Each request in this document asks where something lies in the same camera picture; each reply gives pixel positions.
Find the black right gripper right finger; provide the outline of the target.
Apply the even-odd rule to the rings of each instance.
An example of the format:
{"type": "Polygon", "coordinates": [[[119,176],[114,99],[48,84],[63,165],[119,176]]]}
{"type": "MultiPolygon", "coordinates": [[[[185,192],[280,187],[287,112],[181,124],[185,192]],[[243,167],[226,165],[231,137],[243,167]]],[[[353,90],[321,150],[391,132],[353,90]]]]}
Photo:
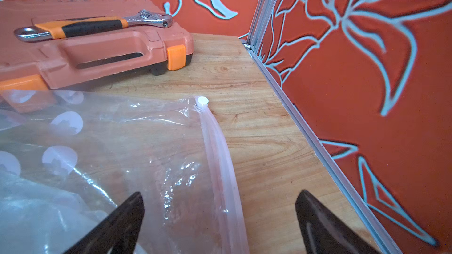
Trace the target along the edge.
{"type": "Polygon", "coordinates": [[[295,201],[295,212],[308,254],[378,252],[305,189],[295,201]]]}

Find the clear pink zipper bag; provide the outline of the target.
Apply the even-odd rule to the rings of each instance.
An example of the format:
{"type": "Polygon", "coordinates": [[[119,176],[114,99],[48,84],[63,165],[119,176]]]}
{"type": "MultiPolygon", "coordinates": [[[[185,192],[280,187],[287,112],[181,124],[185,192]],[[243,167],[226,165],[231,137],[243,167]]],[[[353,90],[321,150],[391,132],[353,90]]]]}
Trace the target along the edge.
{"type": "Polygon", "coordinates": [[[1,252],[62,254],[133,193],[134,254],[247,254],[231,155],[205,96],[1,92],[1,252]]]}

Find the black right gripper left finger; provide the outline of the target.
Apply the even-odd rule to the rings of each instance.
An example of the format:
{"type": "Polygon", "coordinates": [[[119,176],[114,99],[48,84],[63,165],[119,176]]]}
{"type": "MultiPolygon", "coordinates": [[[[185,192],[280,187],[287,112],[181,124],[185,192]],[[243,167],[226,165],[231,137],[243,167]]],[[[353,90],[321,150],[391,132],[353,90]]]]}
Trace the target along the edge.
{"type": "Polygon", "coordinates": [[[92,231],[66,250],[67,254],[132,254],[145,207],[140,192],[133,193],[92,231]]]}

